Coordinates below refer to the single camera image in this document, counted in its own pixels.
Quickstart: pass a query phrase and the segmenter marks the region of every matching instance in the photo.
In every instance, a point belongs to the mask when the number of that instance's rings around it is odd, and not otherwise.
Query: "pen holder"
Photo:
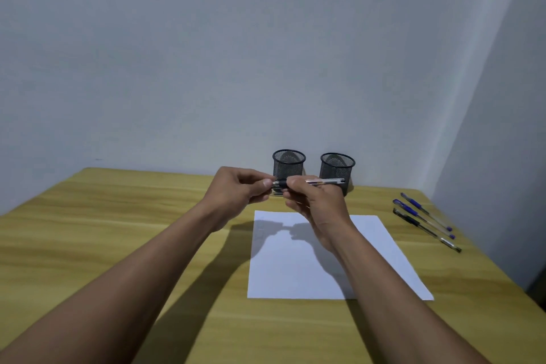
[[[305,154],[296,150],[278,150],[273,153],[273,175],[277,179],[302,175],[304,172]]]
[[[349,179],[351,170],[356,164],[355,161],[345,154],[325,153],[320,156],[322,164],[320,165],[320,178],[342,178],[345,183],[341,184],[343,195],[347,195],[349,188]]]

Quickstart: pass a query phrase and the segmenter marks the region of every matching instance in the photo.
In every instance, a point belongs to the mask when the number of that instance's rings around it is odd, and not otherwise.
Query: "wooden table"
[[[87,168],[1,217],[0,348],[192,207],[210,180]],[[432,309],[492,362],[546,362],[546,314],[461,232],[458,254],[393,215],[400,191],[438,214],[419,191],[372,187],[349,193],[349,211],[380,217]],[[210,236],[136,361],[382,362],[354,301],[246,298],[255,209],[288,210],[271,198]]]

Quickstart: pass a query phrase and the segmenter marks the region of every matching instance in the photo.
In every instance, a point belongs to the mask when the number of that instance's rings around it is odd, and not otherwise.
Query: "forearm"
[[[130,362],[218,222],[197,205],[32,325],[0,363]]]
[[[488,362],[411,290],[355,228],[332,236],[332,244],[390,364]]]

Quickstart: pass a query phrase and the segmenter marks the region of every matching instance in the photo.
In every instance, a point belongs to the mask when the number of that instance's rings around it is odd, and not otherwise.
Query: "sheet of paper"
[[[357,229],[425,301],[433,295],[377,216],[351,216]],[[248,298],[353,299],[338,260],[299,213],[254,215]]]

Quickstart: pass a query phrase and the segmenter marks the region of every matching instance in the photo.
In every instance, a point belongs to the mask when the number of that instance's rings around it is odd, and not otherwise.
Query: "pen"
[[[445,240],[443,237],[441,236],[438,236],[437,234],[435,234],[432,230],[428,229],[427,227],[423,226],[421,223],[419,223],[418,221],[416,221],[415,219],[413,219],[413,217],[411,216],[408,216],[406,214],[403,214],[401,212],[399,212],[398,210],[396,210],[395,208],[392,209],[392,212],[403,218],[407,223],[411,223],[413,224],[414,226],[417,226],[418,228],[420,228],[421,230],[424,230],[425,232],[427,232],[430,236],[433,236],[434,238],[438,239],[440,242],[442,242],[444,245],[446,245],[448,248],[450,249],[453,249],[455,251],[457,251],[458,253],[461,253],[462,252],[462,249],[455,246],[454,244],[452,244],[451,242]]]
[[[321,184],[343,184],[345,183],[345,179],[343,178],[314,178],[305,180],[306,183],[312,185],[312,186],[319,186]],[[288,186],[286,185],[286,179],[280,179],[273,181],[273,185],[271,186],[272,189],[287,189]]]
[[[411,197],[409,197],[405,193],[400,193],[400,196],[405,198],[408,202],[410,202],[412,205],[414,205],[416,208],[418,208],[420,211],[422,211],[424,214],[426,214],[428,217],[430,217],[432,220],[434,220],[436,223],[438,223],[441,227],[446,228],[447,231],[452,231],[453,228],[450,226],[444,225],[442,222],[440,222],[438,219],[436,219],[433,215],[431,215],[428,210],[426,210],[423,206],[421,206],[419,203],[417,203],[415,200],[413,200]]]
[[[392,201],[395,205],[400,206],[402,209],[406,210],[409,214],[413,214],[413,216],[420,218],[423,222],[431,225],[434,229],[439,230],[441,233],[443,233],[446,236],[451,237],[451,239],[455,239],[455,235],[452,235],[451,233],[446,233],[444,230],[440,229],[440,227],[436,226],[434,223],[430,223],[428,220],[426,220],[424,217],[422,217],[419,213],[417,213],[415,210],[413,210],[410,206],[408,206],[406,203],[402,203],[397,198]]]

